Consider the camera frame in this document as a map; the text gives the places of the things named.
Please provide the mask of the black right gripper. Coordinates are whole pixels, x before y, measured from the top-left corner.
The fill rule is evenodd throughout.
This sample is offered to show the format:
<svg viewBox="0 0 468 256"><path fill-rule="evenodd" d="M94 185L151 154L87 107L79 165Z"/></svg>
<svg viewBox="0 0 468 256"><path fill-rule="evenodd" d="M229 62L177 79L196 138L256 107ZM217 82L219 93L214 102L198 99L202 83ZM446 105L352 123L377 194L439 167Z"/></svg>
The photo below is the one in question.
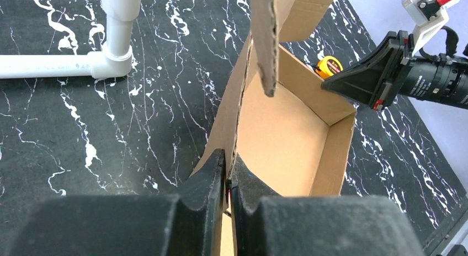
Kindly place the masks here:
<svg viewBox="0 0 468 256"><path fill-rule="evenodd" d="M390 31L371 54L326 79L321 88L372 110L390 106L398 94L467 109L467 48L457 56L458 34L448 26L442 29L444 53L420 49L421 56L413 58L413 34Z"/></svg>

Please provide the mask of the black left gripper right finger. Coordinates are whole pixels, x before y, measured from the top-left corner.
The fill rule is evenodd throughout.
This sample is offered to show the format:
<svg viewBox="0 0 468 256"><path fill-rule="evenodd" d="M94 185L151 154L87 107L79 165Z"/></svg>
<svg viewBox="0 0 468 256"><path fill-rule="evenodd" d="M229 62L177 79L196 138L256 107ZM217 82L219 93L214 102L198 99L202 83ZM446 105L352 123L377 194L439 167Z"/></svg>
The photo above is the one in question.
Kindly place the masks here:
<svg viewBox="0 0 468 256"><path fill-rule="evenodd" d="M237 157L230 198L235 255L423 255L407 216L383 196L284 197Z"/></svg>

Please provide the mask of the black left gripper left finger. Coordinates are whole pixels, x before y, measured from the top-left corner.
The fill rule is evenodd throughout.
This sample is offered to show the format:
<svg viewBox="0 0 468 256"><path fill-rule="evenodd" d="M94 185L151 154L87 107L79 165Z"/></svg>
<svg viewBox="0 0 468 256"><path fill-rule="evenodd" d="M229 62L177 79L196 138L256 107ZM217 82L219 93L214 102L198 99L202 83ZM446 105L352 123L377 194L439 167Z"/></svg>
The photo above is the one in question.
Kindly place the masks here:
<svg viewBox="0 0 468 256"><path fill-rule="evenodd" d="M225 153L169 194L82 195L38 205L8 255L219 255Z"/></svg>

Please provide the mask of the brown cardboard box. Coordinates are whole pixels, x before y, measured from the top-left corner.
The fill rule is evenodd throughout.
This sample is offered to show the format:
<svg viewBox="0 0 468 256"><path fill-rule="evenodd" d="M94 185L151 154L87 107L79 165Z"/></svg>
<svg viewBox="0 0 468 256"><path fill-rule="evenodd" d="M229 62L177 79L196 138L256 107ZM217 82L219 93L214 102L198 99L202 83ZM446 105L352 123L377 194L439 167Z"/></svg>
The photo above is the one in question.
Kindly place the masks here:
<svg viewBox="0 0 468 256"><path fill-rule="evenodd" d="M249 0L248 36L230 75L205 152L222 148L288 199L336 200L355 109L283 43L307 40L333 0Z"/></svg>

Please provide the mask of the yellow tape measure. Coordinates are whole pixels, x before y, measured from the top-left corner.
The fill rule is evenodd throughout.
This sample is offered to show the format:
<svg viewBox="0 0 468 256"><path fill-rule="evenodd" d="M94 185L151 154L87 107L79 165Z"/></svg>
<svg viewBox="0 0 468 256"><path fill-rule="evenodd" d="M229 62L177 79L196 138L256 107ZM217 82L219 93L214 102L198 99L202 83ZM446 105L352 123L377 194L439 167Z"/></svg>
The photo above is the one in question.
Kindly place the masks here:
<svg viewBox="0 0 468 256"><path fill-rule="evenodd" d="M314 70L321 78L327 79L343 71L343 66L334 56L325 56L317 63Z"/></svg>

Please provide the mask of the white pvc pipe frame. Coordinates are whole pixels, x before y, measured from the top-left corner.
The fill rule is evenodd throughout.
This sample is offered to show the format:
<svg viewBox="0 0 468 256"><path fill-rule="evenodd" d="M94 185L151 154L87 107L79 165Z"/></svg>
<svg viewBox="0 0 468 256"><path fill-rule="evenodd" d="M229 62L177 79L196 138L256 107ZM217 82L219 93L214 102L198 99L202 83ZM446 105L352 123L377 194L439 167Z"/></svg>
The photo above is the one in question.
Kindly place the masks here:
<svg viewBox="0 0 468 256"><path fill-rule="evenodd" d="M132 69L132 27L140 12L141 0L99 0L105 24L91 20L87 54L78 53L75 32L52 19L56 8L49 1L33 0L47 10L48 23L54 31L65 33L59 49L69 48L71 55L1 55L1 79L92 77L106 79L124 77Z"/></svg>

